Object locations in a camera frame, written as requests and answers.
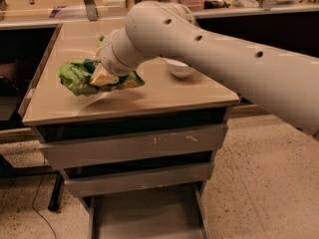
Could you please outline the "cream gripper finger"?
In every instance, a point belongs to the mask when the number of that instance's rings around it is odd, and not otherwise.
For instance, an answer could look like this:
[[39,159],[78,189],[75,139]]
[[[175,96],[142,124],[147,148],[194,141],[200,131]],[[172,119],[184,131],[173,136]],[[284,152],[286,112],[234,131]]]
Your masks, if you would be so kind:
[[109,73],[101,64],[98,64],[90,77],[89,84],[96,87],[102,87],[115,84],[118,81],[119,78],[117,76]]

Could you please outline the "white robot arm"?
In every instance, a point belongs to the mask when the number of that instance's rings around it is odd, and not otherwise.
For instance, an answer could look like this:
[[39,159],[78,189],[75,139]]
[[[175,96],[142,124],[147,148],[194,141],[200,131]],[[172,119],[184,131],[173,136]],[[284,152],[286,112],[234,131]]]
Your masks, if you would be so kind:
[[318,59],[205,31],[181,4],[145,1],[108,34],[103,67],[125,76],[164,57],[183,62],[304,133],[319,134]]

